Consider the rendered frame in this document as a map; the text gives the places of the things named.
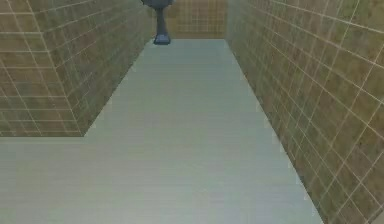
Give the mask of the dark grey pedestal sink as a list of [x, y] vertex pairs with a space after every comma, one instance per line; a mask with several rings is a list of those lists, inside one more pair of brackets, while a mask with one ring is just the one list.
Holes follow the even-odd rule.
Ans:
[[174, 0], [141, 0], [141, 2], [152, 8], [156, 13], [156, 35], [153, 41], [154, 45], [169, 45], [171, 38], [168, 34], [164, 10], [171, 6]]

